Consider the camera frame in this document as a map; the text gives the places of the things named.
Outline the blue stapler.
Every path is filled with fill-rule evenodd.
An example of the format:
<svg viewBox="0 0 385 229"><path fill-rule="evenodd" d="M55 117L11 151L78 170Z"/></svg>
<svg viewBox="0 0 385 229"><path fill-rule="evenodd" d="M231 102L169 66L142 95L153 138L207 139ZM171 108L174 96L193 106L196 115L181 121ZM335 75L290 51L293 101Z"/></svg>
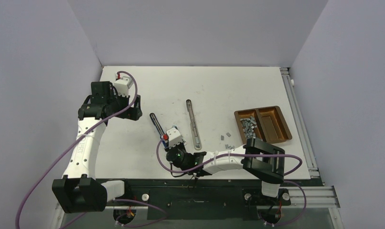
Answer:
<svg viewBox="0 0 385 229"><path fill-rule="evenodd" d="M166 133L164 132L163 128L161 127L155 113L150 113L149 116L150 116L150 119L151 119L154 127L158 131L160 138L162 139L162 144L163 144L164 148L167 148L168 147L168 137L166 136Z"/></svg>

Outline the silver black stapler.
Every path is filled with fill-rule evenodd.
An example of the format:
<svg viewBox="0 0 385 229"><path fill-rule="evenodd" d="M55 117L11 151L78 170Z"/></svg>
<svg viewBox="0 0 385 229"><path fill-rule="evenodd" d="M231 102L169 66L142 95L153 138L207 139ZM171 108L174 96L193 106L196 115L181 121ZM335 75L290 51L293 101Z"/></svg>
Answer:
<svg viewBox="0 0 385 229"><path fill-rule="evenodd" d="M200 140L200 136L198 133L198 128L197 128L197 124L196 124L196 120L195 120L195 116L194 116L194 112L193 112L193 106L192 106L192 102L190 99L186 100L186 107L187 107L187 111L188 111L188 114L190 117L190 128L191 128L191 133L192 133L192 141L193 141L194 149L195 150L201 150L202 149L202 142Z"/></svg>

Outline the brown plastic divided tray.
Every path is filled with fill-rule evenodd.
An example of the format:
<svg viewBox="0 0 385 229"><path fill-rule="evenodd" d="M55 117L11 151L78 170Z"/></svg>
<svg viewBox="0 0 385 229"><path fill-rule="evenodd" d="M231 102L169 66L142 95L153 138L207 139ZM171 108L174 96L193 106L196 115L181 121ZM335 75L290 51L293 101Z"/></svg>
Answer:
<svg viewBox="0 0 385 229"><path fill-rule="evenodd" d="M244 144L248 138L245 138L243 135L240 118L250 116L254 116L257 123L260 124L260 132L264 142L277 144L292 140L291 131L289 130L281 108L278 106L269 106L234 112L241 140Z"/></svg>

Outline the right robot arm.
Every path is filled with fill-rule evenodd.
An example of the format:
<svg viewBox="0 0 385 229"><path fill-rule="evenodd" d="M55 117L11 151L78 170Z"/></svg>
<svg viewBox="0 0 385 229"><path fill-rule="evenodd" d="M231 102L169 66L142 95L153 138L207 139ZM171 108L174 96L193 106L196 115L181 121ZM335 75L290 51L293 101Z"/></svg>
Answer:
<svg viewBox="0 0 385 229"><path fill-rule="evenodd" d="M195 177L243 169L261 181L260 198L265 204L274 203L284 181L284 157L282 148L249 138L245 145L226 151L188 153L183 144L166 147L166 160L182 173Z"/></svg>

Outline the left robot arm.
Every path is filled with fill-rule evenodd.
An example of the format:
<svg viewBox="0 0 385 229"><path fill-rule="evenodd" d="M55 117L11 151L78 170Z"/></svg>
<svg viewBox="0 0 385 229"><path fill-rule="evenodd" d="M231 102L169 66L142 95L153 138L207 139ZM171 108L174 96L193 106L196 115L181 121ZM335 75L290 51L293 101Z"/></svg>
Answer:
<svg viewBox="0 0 385 229"><path fill-rule="evenodd" d="M52 191L65 213L103 211L115 199L120 205L132 200L132 191L125 181L99 183L95 165L108 117L137 121L142 116L139 95L133 99L129 89L134 81L124 77L110 81L92 82L91 94L78 110L77 143L62 177L52 184Z"/></svg>

